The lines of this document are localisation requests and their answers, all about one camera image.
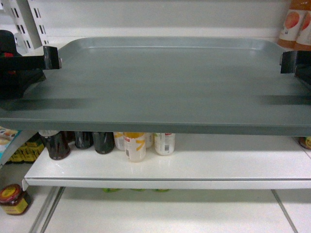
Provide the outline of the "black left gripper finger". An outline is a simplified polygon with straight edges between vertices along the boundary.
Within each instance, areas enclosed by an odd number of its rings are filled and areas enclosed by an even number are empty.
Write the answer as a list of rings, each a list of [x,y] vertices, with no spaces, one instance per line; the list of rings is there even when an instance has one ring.
[[[43,55],[24,56],[22,58],[23,70],[51,70],[61,68],[62,59],[59,57],[56,47],[44,46]]]

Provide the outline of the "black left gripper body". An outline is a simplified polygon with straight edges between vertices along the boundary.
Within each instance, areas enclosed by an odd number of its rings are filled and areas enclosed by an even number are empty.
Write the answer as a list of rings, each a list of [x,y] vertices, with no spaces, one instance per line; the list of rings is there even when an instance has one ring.
[[[20,57],[12,32],[0,31],[0,57]],[[0,98],[12,100],[22,98],[24,92],[32,84],[42,82],[46,79],[41,70],[10,70],[0,72]]]

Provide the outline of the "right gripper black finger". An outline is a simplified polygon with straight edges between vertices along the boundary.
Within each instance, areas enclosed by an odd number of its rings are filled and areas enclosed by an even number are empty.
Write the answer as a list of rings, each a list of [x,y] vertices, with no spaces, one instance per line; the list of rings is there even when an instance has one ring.
[[[297,70],[311,66],[311,52],[293,50],[282,53],[279,62],[281,74],[296,73]]]

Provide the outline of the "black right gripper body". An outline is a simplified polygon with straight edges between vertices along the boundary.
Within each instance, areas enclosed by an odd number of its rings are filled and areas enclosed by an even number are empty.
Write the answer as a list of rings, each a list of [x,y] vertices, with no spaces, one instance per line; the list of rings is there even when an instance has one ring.
[[[297,66],[294,76],[307,85],[311,85],[311,66]]]

